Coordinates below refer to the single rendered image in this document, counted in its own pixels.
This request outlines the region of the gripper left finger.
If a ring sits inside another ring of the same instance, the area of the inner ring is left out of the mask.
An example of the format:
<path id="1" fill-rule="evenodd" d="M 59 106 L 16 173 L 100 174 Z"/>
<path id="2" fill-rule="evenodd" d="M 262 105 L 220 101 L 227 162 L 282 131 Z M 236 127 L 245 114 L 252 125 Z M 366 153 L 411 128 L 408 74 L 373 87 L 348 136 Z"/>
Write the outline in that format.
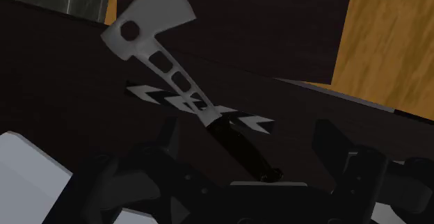
<path id="1" fill-rule="evenodd" d="M 159 224 L 200 224 L 209 181 L 176 160 L 179 123 L 166 118 L 154 142 L 137 143 L 124 157 L 99 154 L 83 162 L 42 224 L 114 224 L 138 208 Z"/>

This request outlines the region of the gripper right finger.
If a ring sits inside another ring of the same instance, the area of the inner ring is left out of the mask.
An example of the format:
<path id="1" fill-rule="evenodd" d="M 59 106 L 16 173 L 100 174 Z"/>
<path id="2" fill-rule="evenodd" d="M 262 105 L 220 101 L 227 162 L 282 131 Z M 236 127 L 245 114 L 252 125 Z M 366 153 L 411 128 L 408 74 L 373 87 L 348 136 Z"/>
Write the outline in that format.
<path id="1" fill-rule="evenodd" d="M 328 224 L 379 224 L 377 203 L 389 205 L 405 224 L 434 224 L 434 160 L 403 163 L 352 143 L 331 121 L 317 120 L 312 150 L 336 182 Z"/>

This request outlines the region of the white rectangular block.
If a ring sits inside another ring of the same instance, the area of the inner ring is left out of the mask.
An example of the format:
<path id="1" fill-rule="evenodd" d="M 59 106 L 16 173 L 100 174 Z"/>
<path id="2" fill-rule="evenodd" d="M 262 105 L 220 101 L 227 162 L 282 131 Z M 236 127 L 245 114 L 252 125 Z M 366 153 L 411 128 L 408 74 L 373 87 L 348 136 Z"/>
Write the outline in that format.
<path id="1" fill-rule="evenodd" d="M 71 175 L 19 134 L 1 134 L 0 224 L 42 224 Z"/>

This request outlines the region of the black white chevron striped bar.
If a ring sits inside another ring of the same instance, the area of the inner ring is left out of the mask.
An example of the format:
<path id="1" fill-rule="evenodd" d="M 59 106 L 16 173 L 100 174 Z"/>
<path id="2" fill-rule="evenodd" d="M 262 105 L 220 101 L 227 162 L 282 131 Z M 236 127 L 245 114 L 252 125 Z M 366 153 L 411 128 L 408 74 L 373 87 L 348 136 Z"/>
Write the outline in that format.
<path id="1" fill-rule="evenodd" d="M 169 106 L 187 113 L 194 113 L 193 109 L 180 95 L 167 90 L 127 82 L 125 91 L 126 94 L 136 96 L 146 102 Z M 275 121 L 269 118 L 264 118 L 259 115 L 253 115 L 221 105 L 215 105 L 215 108 L 222 115 L 227 115 L 233 125 L 249 128 L 265 134 L 271 134 L 275 126 Z"/>

